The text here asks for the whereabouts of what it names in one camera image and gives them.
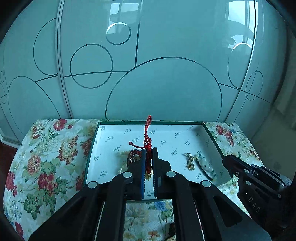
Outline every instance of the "wooden floor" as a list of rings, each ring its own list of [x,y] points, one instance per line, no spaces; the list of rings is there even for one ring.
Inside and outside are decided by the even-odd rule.
[[[17,149],[0,142],[0,208],[3,205],[1,200],[3,200],[6,178],[16,152]]]

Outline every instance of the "floral tablecloth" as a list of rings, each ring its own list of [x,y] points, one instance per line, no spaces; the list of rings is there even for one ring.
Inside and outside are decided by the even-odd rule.
[[[99,120],[38,120],[25,136],[10,167],[4,213],[24,240],[83,186],[91,141]],[[262,162],[235,123],[205,123],[222,155],[234,154],[248,164]],[[237,178],[218,187],[246,214],[237,197]],[[124,241],[162,241],[173,222],[171,200],[130,202]]]

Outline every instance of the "black circle outline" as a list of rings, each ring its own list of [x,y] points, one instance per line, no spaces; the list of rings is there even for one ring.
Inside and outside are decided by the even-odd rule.
[[[233,85],[233,87],[238,88],[238,89],[239,89],[240,87],[236,87],[236,86],[232,83],[231,78],[230,78],[230,76],[229,76],[229,58],[230,58],[231,53],[232,53],[232,52],[233,52],[238,46],[240,46],[240,45],[247,45],[248,47],[251,48],[251,52],[252,52],[252,47],[251,47],[249,44],[242,42],[242,43],[238,43],[236,46],[234,46],[233,49],[231,50],[229,56],[228,56],[228,62],[227,62],[227,74],[228,74],[228,78],[229,78],[230,83]]]
[[[111,71],[110,71],[109,77],[105,80],[104,83],[102,83],[102,84],[100,84],[100,85],[98,85],[98,86],[95,86],[95,87],[86,87],[86,86],[83,86],[83,85],[79,84],[79,83],[74,79],[74,76],[73,76],[73,74],[72,74],[72,70],[71,70],[71,64],[72,64],[72,59],[73,59],[74,55],[77,53],[78,50],[80,50],[81,48],[83,48],[83,47],[85,47],[85,46],[88,46],[88,45],[95,45],[95,46],[99,46],[99,47],[105,49],[106,52],[107,52],[107,53],[109,54],[109,56],[110,56],[111,64],[112,64],[112,67],[111,67]],[[85,44],[85,45],[81,46],[79,49],[77,49],[77,50],[74,52],[74,54],[72,55],[72,58],[71,58],[71,60],[70,60],[70,74],[71,74],[71,77],[72,77],[73,80],[76,82],[76,84],[78,84],[79,86],[81,86],[81,87],[83,87],[83,88],[86,88],[86,89],[95,89],[95,88],[101,87],[103,84],[105,84],[105,83],[110,79],[112,72],[113,72],[113,59],[112,59],[112,56],[111,56],[110,52],[109,52],[104,46],[102,46],[102,45],[100,45],[100,44]]]
[[[0,80],[1,80],[2,83],[4,82],[4,79],[5,79],[5,78],[4,78],[4,72],[1,71],[1,72],[0,72]]]
[[[188,59],[188,58],[183,58],[183,57],[174,57],[174,56],[169,56],[169,57],[160,57],[160,58],[154,58],[154,59],[150,59],[148,61],[145,61],[141,64],[138,64],[137,66],[133,67],[130,71],[128,71],[127,73],[125,73],[118,81],[117,83],[115,84],[115,86],[113,87],[113,89],[111,90],[110,94],[109,94],[109,97],[107,99],[107,103],[106,103],[106,109],[105,109],[105,119],[107,119],[107,108],[108,108],[108,103],[109,103],[109,100],[110,100],[110,97],[112,95],[112,92],[114,91],[115,87],[119,84],[119,82],[128,74],[130,73],[131,71],[133,71],[134,69],[138,68],[139,66],[143,65],[143,64],[146,64],[146,63],[149,63],[149,62],[152,62],[154,60],[158,60],[158,59],[166,59],[166,58],[176,58],[176,59],[184,59],[184,60],[188,60],[190,62],[193,62],[193,63],[196,63],[198,64],[199,66],[203,67],[205,70],[207,70],[212,76],[213,78],[215,79],[218,87],[219,87],[219,90],[220,90],[220,95],[221,95],[221,107],[220,107],[220,112],[219,112],[219,115],[218,115],[218,118],[217,118],[217,121],[220,117],[220,114],[221,114],[221,110],[222,110],[222,92],[221,92],[221,88],[220,88],[220,85],[216,79],[216,77],[212,74],[211,71],[209,71],[205,66],[203,66],[202,64],[198,63],[198,62],[195,62],[194,60],[191,60],[191,59]]]
[[[24,75],[19,75],[19,76],[17,76],[17,77],[15,77],[11,82],[10,82],[10,85],[9,85],[9,88],[8,88],[8,93],[7,93],[7,103],[8,103],[8,109],[9,109],[9,113],[10,113],[10,116],[11,116],[11,118],[12,118],[12,120],[13,120],[13,122],[15,123],[15,120],[14,120],[14,118],[13,118],[13,116],[12,116],[12,114],[11,114],[11,111],[10,111],[10,106],[9,106],[9,90],[10,90],[10,86],[11,86],[11,84],[12,84],[12,82],[16,79],[16,78],[18,78],[18,77],[24,77],[24,78],[27,78],[27,79],[29,79],[29,80],[31,80],[33,83],[35,83],[45,94],[46,94],[46,96],[47,96],[47,98],[50,100],[50,102],[52,103],[52,105],[54,106],[54,108],[55,108],[55,110],[57,111],[57,114],[59,115],[59,118],[61,118],[61,115],[59,114],[59,112],[58,112],[58,110],[57,110],[57,108],[55,107],[55,105],[54,105],[54,103],[52,102],[52,100],[51,100],[51,98],[48,96],[48,94],[41,88],[41,86],[39,85],[39,84],[37,84],[34,80],[32,80],[31,78],[29,78],[29,77],[27,77],[27,76],[24,76]],[[17,124],[15,123],[15,126],[18,128],[18,130],[22,133],[22,131],[19,129],[19,127],[17,126]]]
[[[124,41],[124,42],[122,42],[122,43],[120,43],[120,44],[115,44],[115,43],[112,43],[108,38],[107,38],[107,33],[105,34],[106,35],[106,39],[107,39],[107,41],[110,43],[110,44],[112,44],[112,45],[122,45],[122,44],[124,44],[124,43],[126,43],[129,39],[130,39],[130,37],[131,37],[131,28],[126,24],[126,25],[124,25],[124,26],[127,26],[128,27],[128,29],[129,29],[129,31],[130,31],[130,35],[129,35],[129,37],[127,38],[127,40],[126,41]]]
[[[6,94],[4,95],[4,96],[0,96],[1,98],[0,98],[0,100],[1,100],[1,102],[3,103],[3,104],[6,104]]]
[[[50,21],[52,21],[52,20],[54,20],[54,19],[57,19],[57,18],[53,18],[53,19],[49,20],[46,24],[43,25],[43,27],[42,27],[42,28],[40,29],[40,31],[38,32],[38,34],[37,34],[37,36],[36,36],[36,38],[35,38],[35,41],[34,41],[34,45],[33,45],[33,59],[34,59],[34,63],[35,63],[35,65],[36,65],[37,69],[38,69],[41,73],[43,73],[43,74],[45,74],[45,75],[48,75],[48,76],[53,76],[53,75],[56,75],[57,73],[56,73],[56,74],[46,74],[46,73],[44,73],[43,71],[41,71],[41,70],[38,68],[37,64],[36,64],[35,56],[34,56],[34,50],[35,50],[35,43],[36,43],[36,40],[37,40],[37,38],[38,38],[39,33],[40,33],[41,30],[45,27],[45,25],[47,25]]]
[[[256,73],[256,72],[259,72],[259,73],[261,74],[261,76],[262,76],[262,86],[261,86],[261,89],[260,89],[258,95],[256,95],[254,99],[256,99],[256,98],[260,95],[261,90],[262,90],[262,87],[263,87],[263,74],[262,74],[259,70],[256,70],[256,71],[254,71],[254,72],[250,75],[250,77],[249,77],[249,79],[248,79],[248,82],[247,82],[247,84],[246,84],[246,92],[245,92],[245,94],[246,94],[246,98],[247,98],[248,100],[250,100],[250,101],[252,101],[252,100],[254,100],[254,99],[249,99],[247,93],[248,93],[248,94],[251,94],[250,91],[251,91],[251,88],[252,88],[252,84],[253,84],[253,82],[254,82],[254,80],[255,80],[255,76],[256,76],[256,74],[255,74],[255,76],[254,76],[253,82],[252,82],[251,87],[250,87],[250,90],[249,90],[248,92],[247,92],[247,86],[248,86],[248,83],[249,83],[250,78],[251,78],[252,75],[253,75],[254,73]]]

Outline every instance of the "baseboard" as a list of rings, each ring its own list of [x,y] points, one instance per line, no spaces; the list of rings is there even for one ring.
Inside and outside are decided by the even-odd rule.
[[[18,149],[20,147],[20,143],[13,141],[11,139],[5,138],[4,136],[2,136],[1,132],[0,132],[0,141],[8,146],[14,147],[16,149]]]

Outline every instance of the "red braided cord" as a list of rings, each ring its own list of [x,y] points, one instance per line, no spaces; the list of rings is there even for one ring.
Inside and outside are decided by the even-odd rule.
[[[147,150],[145,167],[146,167],[147,173],[149,173],[149,174],[151,173],[151,169],[152,169],[152,166],[151,166],[151,159],[152,159],[151,148],[152,148],[152,145],[151,145],[151,138],[148,136],[147,131],[148,131],[148,127],[151,124],[151,121],[152,121],[152,116],[149,115],[148,118],[147,118],[146,124],[145,124],[145,134],[144,134],[145,138],[144,138],[144,146],[143,147],[136,146],[132,142],[129,142],[129,144],[131,146],[134,146],[134,147],[139,148],[139,149],[146,149]]]

